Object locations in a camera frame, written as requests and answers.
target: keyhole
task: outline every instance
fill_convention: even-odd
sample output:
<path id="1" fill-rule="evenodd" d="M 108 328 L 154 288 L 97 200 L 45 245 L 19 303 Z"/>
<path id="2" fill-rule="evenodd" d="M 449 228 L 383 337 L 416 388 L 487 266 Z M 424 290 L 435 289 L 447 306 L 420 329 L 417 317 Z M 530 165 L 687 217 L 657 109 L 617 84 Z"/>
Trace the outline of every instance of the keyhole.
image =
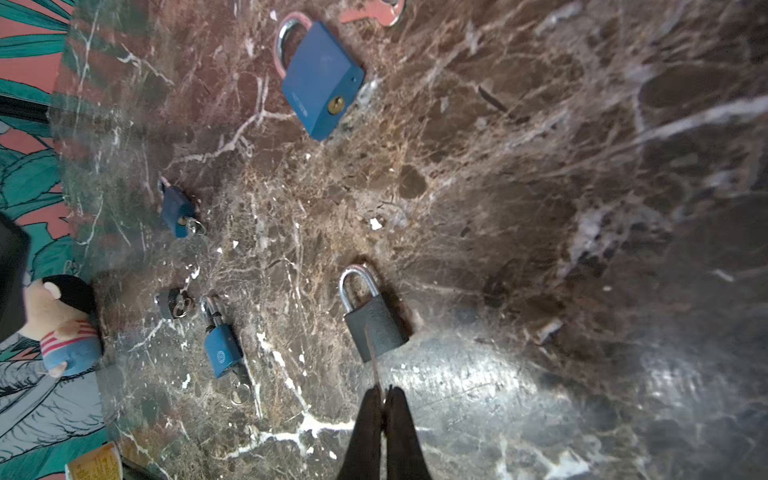
<path id="1" fill-rule="evenodd" d="M 341 113 L 341 110 L 344 110 L 344 98 L 339 96 L 331 100 L 330 103 L 328 103 L 328 113 L 331 115 L 338 115 Z"/>

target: stuffed doll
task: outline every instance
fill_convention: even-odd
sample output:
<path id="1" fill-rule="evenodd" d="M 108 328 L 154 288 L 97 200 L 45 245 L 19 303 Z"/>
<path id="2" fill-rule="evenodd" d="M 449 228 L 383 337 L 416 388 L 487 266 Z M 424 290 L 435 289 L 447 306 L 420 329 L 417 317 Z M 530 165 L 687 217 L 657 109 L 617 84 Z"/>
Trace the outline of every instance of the stuffed doll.
<path id="1" fill-rule="evenodd" d="M 54 275 L 24 288 L 26 324 L 18 331 L 40 342 L 43 364 L 55 378 L 83 373 L 101 356 L 101 341 L 88 321 L 91 288 L 76 276 Z"/>

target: small black padlock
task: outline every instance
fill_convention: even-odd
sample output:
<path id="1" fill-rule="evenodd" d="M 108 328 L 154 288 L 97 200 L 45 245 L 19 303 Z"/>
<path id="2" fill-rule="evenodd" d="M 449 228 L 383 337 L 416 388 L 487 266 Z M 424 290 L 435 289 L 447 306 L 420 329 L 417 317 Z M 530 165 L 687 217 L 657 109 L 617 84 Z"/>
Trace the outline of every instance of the small black padlock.
<path id="1" fill-rule="evenodd" d="M 353 308 L 349 298 L 347 298 L 346 290 L 344 290 L 344 279 L 352 273 L 360 275 L 366 281 L 371 295 L 373 295 L 368 303 L 357 309 Z M 371 273 L 364 266 L 350 265 L 342 272 L 341 278 L 339 278 L 339 295 L 347 311 L 344 321 L 349 332 L 352 333 L 352 339 L 355 341 L 355 346 L 363 362 L 371 361 L 371 352 L 366 338 L 366 325 L 376 358 L 408 341 L 400 323 L 389 312 L 384 297 L 379 293 L 379 288 L 373 281 Z"/>

